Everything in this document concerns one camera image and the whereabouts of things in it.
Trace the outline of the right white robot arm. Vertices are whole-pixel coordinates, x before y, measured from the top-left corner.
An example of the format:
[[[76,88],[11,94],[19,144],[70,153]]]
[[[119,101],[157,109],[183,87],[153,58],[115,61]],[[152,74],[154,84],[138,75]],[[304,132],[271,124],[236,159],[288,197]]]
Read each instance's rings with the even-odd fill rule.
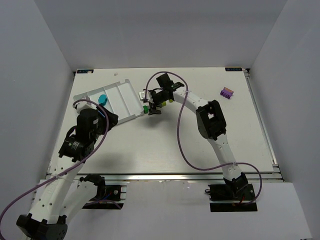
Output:
[[[146,83],[142,101],[149,104],[149,115],[160,115],[163,103],[173,101],[181,104],[177,119],[177,144],[182,158],[191,168],[198,171],[212,171],[222,169],[223,180],[230,194],[236,198],[248,186],[248,180],[244,172],[236,162],[227,138],[227,123],[221,106],[217,100],[208,101],[189,90],[187,82],[179,75],[160,71],[155,75],[159,88],[149,90],[150,79]],[[210,168],[199,168],[192,165],[186,158],[180,140],[180,124],[184,108],[188,108],[196,116],[197,129],[200,135],[208,141],[213,148],[219,165]]]

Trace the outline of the blue label sticker left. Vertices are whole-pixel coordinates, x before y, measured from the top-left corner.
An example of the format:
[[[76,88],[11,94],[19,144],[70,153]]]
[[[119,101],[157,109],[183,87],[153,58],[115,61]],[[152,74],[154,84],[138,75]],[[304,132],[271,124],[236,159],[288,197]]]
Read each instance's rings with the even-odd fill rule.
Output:
[[[93,72],[93,69],[78,69],[76,71],[77,74],[92,74]]]

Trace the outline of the white divided plastic tray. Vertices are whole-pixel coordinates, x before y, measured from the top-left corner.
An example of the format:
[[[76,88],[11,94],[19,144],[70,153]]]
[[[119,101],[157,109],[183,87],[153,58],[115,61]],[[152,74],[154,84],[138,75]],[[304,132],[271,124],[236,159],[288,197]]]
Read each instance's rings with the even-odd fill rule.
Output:
[[[104,107],[118,115],[119,124],[144,115],[144,108],[129,79],[74,95],[73,100],[87,99],[99,104],[100,95],[107,96],[108,101]]]

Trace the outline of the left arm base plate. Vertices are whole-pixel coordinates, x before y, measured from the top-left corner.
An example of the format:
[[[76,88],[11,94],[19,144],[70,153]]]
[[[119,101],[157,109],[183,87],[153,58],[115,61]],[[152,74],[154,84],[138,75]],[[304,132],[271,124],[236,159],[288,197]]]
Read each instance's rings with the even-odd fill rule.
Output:
[[[127,186],[107,184],[102,193],[90,199],[82,208],[86,210],[121,210],[125,203]]]

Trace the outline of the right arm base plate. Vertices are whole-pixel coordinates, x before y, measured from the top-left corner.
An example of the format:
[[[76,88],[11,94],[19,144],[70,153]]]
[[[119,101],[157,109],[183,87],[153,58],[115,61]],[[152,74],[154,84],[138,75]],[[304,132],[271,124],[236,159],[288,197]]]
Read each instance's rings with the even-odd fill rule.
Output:
[[[256,197],[252,184],[249,184],[239,195],[233,196],[224,184],[211,184],[204,193],[209,196],[212,213],[257,212]]]

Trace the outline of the blue label sticker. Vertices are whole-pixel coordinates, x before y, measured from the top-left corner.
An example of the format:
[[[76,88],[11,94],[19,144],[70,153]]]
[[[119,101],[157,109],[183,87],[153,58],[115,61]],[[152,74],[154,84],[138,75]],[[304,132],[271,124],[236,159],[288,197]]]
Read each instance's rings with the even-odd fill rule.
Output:
[[[92,74],[93,72],[93,69],[78,69],[76,71],[77,74]]]
[[[226,72],[242,72],[243,69],[241,67],[225,67]]]

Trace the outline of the dark green lego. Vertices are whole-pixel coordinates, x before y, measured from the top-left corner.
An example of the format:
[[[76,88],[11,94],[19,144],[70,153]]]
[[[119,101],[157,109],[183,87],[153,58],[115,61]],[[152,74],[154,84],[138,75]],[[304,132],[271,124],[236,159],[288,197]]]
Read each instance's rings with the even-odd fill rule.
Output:
[[[146,105],[144,105],[143,106],[143,111],[144,111],[145,114],[148,114],[149,113],[149,108]]]

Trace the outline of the blue rounded lego brick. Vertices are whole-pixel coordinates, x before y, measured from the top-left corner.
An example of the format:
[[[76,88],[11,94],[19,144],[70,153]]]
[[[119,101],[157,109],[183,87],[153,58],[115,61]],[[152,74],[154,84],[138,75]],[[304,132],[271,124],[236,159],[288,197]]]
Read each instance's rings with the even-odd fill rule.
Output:
[[[108,102],[108,98],[105,94],[101,94],[98,98],[98,103],[102,106],[105,106]]]

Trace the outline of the purple lego brick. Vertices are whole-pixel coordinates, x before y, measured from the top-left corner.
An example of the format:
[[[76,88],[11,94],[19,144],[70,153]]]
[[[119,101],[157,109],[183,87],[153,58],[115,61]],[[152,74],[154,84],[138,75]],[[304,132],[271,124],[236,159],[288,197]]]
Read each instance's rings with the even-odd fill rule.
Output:
[[[227,88],[227,87],[224,87],[221,91],[220,91],[220,95],[227,98],[227,99],[230,99],[234,94],[234,91]]]

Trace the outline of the blue label sticker right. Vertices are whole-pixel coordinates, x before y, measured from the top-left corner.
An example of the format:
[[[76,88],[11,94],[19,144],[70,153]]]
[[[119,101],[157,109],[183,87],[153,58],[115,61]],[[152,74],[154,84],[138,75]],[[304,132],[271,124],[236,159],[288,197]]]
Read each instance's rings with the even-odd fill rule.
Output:
[[[243,69],[241,67],[225,67],[226,72],[242,72]]]

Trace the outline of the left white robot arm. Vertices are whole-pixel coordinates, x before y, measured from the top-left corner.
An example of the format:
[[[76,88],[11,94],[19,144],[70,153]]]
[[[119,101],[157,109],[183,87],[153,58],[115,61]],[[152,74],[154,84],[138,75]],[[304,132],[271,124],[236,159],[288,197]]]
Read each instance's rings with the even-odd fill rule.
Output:
[[[99,137],[105,137],[118,124],[118,116],[101,104],[81,109],[58,151],[59,160],[44,182],[44,191],[28,214],[20,215],[16,225],[32,240],[62,240],[68,223],[90,200],[101,200],[106,193],[104,177],[89,174],[79,187],[67,195],[74,178],[97,150]]]

